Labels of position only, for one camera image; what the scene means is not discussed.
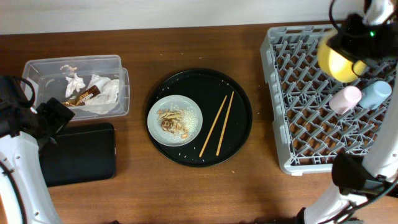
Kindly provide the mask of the wooden chopstick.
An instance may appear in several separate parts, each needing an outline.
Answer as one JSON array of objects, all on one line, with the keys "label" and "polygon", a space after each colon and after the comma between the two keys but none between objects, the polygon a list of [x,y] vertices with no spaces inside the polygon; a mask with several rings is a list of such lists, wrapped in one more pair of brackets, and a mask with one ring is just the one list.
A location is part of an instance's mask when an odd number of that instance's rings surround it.
[{"label": "wooden chopstick", "polygon": [[233,98],[234,98],[234,91],[231,94],[231,98],[230,98],[229,104],[228,104],[228,109],[226,111],[226,116],[224,118],[223,128],[221,130],[221,135],[220,135],[220,139],[219,139],[219,143],[218,143],[218,147],[217,147],[217,151],[216,151],[216,156],[219,156],[220,151],[221,151],[221,146],[222,146],[222,143],[223,143],[223,138],[224,138],[226,125],[228,123],[228,119],[229,119],[229,114],[230,114],[230,111],[231,111],[231,105],[232,105],[232,102],[233,102]]},{"label": "wooden chopstick", "polygon": [[210,130],[209,130],[209,132],[208,132],[208,134],[207,134],[207,137],[206,137],[206,139],[205,139],[205,142],[204,142],[204,144],[203,144],[203,146],[202,146],[202,149],[201,149],[201,151],[200,151],[200,153],[199,153],[199,157],[202,157],[203,154],[204,154],[204,152],[205,152],[206,146],[207,146],[207,144],[208,144],[208,141],[210,140],[211,134],[212,134],[212,132],[213,132],[213,130],[214,130],[214,127],[215,127],[215,125],[216,125],[216,123],[217,123],[217,120],[218,120],[218,118],[219,118],[219,116],[220,116],[221,110],[222,110],[223,107],[224,107],[224,104],[225,104],[225,102],[226,102],[226,99],[227,99],[227,95],[225,95],[225,97],[224,97],[224,99],[223,99],[223,101],[222,101],[222,103],[221,103],[221,105],[220,105],[220,107],[219,107],[219,109],[218,109],[218,112],[217,112],[217,114],[216,114],[216,116],[215,116],[215,118],[214,118],[214,120],[213,120],[213,122],[212,122],[211,128],[210,128]]}]

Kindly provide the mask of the small white tissue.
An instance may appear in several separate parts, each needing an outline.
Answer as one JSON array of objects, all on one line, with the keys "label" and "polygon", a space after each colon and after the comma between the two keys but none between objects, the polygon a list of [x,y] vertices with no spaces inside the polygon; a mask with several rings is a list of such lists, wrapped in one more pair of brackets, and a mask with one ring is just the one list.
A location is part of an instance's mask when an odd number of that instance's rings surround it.
[{"label": "small white tissue", "polygon": [[83,79],[78,77],[76,73],[73,74],[73,77],[66,77],[65,79],[68,82],[67,89],[65,91],[66,98],[70,97],[74,91],[79,92],[85,87]]}]

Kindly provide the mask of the grey plate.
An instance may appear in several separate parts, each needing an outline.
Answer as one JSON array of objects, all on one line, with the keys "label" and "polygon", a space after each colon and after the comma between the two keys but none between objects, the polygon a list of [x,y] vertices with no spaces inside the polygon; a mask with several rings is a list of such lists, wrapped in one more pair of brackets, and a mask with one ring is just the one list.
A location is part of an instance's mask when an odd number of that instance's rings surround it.
[{"label": "grey plate", "polygon": [[[172,139],[171,134],[164,132],[160,128],[160,121],[157,120],[157,110],[164,110],[166,108],[173,108],[173,107],[190,108],[191,110],[196,112],[198,116],[200,122],[199,130],[196,131],[192,135],[192,138],[188,139],[187,141],[177,142]],[[150,132],[150,135],[157,142],[170,147],[182,146],[194,140],[198,136],[202,124],[203,124],[203,116],[200,107],[193,100],[182,95],[170,95],[160,99],[150,108],[150,111],[147,115],[147,127]]]}]

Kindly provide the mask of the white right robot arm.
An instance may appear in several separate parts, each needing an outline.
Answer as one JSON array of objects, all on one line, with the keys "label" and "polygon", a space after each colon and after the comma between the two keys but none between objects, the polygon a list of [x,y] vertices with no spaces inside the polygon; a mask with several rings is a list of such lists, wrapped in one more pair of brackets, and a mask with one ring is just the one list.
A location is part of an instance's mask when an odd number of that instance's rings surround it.
[{"label": "white right robot arm", "polygon": [[[339,26],[328,10],[333,30],[318,47],[323,72],[350,83],[371,63],[397,57],[397,1],[365,1],[364,16],[350,14]],[[344,223],[354,213],[386,196],[397,186],[397,90],[375,91],[390,96],[384,124],[364,157],[339,153],[332,165],[332,182],[310,207],[303,207],[295,223]]]}]

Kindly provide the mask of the gold brown snack wrapper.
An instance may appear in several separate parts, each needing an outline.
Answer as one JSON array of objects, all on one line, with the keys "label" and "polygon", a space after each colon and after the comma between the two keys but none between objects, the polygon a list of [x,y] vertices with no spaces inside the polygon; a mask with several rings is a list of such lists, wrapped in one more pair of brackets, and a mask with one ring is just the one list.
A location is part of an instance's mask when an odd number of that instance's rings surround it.
[{"label": "gold brown snack wrapper", "polygon": [[96,85],[93,85],[91,88],[83,92],[81,95],[77,96],[74,99],[70,99],[63,103],[64,106],[80,106],[84,105],[87,100],[97,96],[100,94],[100,90]]}]

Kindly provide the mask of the light blue cup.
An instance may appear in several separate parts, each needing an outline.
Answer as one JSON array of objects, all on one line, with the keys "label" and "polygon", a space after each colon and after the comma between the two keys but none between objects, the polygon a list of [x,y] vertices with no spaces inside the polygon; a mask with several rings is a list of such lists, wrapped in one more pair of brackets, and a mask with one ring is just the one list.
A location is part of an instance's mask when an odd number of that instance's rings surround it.
[{"label": "light blue cup", "polygon": [[391,93],[390,84],[385,81],[376,81],[362,90],[362,98],[358,105],[365,109],[375,110]]}]

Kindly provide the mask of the pink cup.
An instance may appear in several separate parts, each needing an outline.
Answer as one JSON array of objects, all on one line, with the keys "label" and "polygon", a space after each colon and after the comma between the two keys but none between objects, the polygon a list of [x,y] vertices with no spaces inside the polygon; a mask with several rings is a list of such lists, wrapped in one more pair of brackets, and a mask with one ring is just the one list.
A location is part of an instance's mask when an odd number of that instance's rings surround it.
[{"label": "pink cup", "polygon": [[329,106],[337,114],[344,114],[353,109],[361,98],[362,93],[359,88],[347,86],[332,96]]}]

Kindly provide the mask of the yellow-green bowl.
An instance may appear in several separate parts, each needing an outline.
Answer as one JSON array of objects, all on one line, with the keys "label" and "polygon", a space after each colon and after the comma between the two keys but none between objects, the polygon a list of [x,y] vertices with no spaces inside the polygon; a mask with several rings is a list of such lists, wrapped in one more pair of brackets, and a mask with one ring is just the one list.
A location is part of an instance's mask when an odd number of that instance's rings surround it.
[{"label": "yellow-green bowl", "polygon": [[337,34],[335,29],[327,32],[318,43],[318,65],[328,76],[341,83],[351,83],[357,80],[368,67],[362,60],[352,62],[333,50],[327,41]]}]

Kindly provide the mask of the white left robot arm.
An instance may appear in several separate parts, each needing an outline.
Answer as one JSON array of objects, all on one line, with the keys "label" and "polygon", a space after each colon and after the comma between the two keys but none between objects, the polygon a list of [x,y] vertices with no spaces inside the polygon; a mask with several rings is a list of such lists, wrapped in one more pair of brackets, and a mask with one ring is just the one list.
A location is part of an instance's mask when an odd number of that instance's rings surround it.
[{"label": "white left robot arm", "polygon": [[21,77],[1,77],[1,202],[8,223],[60,223],[39,162],[40,150],[72,120],[55,98],[34,108]]}]

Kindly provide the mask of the food scraps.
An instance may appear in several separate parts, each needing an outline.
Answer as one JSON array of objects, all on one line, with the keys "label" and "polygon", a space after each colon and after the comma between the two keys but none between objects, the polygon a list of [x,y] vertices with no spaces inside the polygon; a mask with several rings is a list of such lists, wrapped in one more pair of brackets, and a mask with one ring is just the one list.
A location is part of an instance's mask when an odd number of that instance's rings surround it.
[{"label": "food scraps", "polygon": [[160,128],[169,134],[177,142],[184,142],[192,138],[192,135],[199,130],[199,119],[190,108],[166,108],[157,110],[157,120],[160,121]]}]

